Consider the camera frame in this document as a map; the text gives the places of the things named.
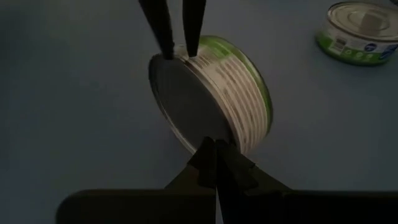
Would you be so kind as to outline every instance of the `metal tool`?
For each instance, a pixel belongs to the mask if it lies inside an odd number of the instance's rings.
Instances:
[[[166,0],[139,0],[165,59],[174,57],[174,41]],[[198,52],[199,37],[205,13],[206,0],[183,1],[183,26],[190,57]]]
[[[395,223],[396,192],[292,190],[234,146],[205,138],[161,190],[84,190],[66,198],[57,223]]]

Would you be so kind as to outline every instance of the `blue table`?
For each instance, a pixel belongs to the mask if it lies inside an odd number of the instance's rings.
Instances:
[[[274,124],[249,155],[260,168],[294,189],[397,190],[398,58],[324,55],[313,35],[334,2],[209,1],[203,34],[241,48],[269,87]],[[0,223],[53,223],[73,192],[161,188],[183,169],[190,153],[147,79],[158,51],[136,1],[0,3]]]

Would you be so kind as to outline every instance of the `tuna can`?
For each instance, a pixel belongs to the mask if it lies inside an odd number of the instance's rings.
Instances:
[[[242,51],[220,37],[202,36],[195,58],[183,45],[175,48],[174,60],[153,56],[149,80],[172,131],[192,154],[205,136],[245,154],[270,130],[272,103],[264,80]]]
[[[398,12],[364,2],[334,4],[316,40],[325,53],[343,62],[383,64],[398,48]]]

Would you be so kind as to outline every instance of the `green stripe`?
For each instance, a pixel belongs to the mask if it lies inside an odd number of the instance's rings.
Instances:
[[[272,123],[272,119],[273,119],[272,102],[271,102],[269,90],[268,90],[266,84],[263,82],[262,78],[259,77],[256,74],[256,72],[253,70],[254,65],[243,54],[242,51],[240,51],[234,45],[229,43],[227,40],[222,39],[221,37],[212,36],[212,35],[201,36],[200,43],[203,45],[208,45],[209,47],[215,47],[215,49],[217,49],[217,50],[220,50],[220,47],[218,44],[221,44],[224,47],[224,49],[228,49],[232,54],[234,54],[249,70],[254,81],[256,82],[258,89],[261,92],[262,99],[264,100],[264,107],[267,111],[267,134],[268,134],[269,130],[271,129],[271,123]]]

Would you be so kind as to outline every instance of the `can rim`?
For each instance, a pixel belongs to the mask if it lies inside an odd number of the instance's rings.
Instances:
[[[177,136],[178,140],[192,153],[194,154],[196,152],[196,148],[186,139],[183,135],[183,133],[180,132],[180,130],[176,127],[174,122],[172,121],[171,117],[167,114],[166,109],[163,107],[163,104],[160,100],[159,97],[159,89],[158,85],[156,82],[156,66],[154,66],[155,60],[157,58],[162,58],[161,54],[154,55],[150,62],[149,62],[149,82],[150,82],[150,87],[152,89],[152,93],[155,96],[156,103],[162,112],[162,114],[166,117],[167,122],[169,123],[172,131],[174,134]],[[226,109],[226,106],[224,105],[223,101],[221,98],[218,96],[216,93],[216,90],[210,83],[208,83],[208,80],[206,80],[205,77],[201,76],[200,71],[198,71],[194,66],[190,65],[188,62],[184,62],[182,59],[176,57],[174,60],[179,60],[183,66],[188,68],[194,75],[195,77],[198,78],[198,81],[205,87],[206,91],[211,95],[211,97],[215,100],[215,105],[218,107],[220,110],[220,113],[224,116],[224,122],[228,124],[226,127],[228,130],[227,132],[232,134],[232,143],[237,147],[237,149],[240,151],[240,140],[238,138],[238,132],[236,130],[236,126],[232,122],[232,119],[230,118],[231,115],[229,114],[228,110]]]
[[[365,35],[362,35],[362,34],[359,34],[359,33],[355,33],[355,32],[350,31],[348,29],[344,29],[343,27],[339,26],[336,22],[334,22],[332,20],[332,18],[331,18],[331,13],[334,10],[336,10],[338,8],[338,6],[350,5],[350,4],[365,4],[365,5],[369,5],[369,6],[376,6],[376,7],[380,7],[380,8],[384,8],[384,9],[388,9],[388,10],[394,11],[394,9],[391,8],[391,7],[380,6],[378,4],[374,4],[374,3],[371,3],[371,2],[357,2],[357,1],[338,2],[338,3],[333,4],[333,5],[331,5],[329,7],[329,10],[328,10],[328,21],[329,21],[329,23],[331,25],[333,25],[335,28],[337,28],[338,30],[343,31],[343,32],[345,32],[345,33],[347,33],[349,35],[352,35],[352,36],[360,38],[360,39],[370,40],[370,41],[373,41],[373,42],[382,42],[382,43],[397,43],[398,42],[398,39],[397,40],[377,39],[376,37],[369,37],[369,36],[365,36]]]

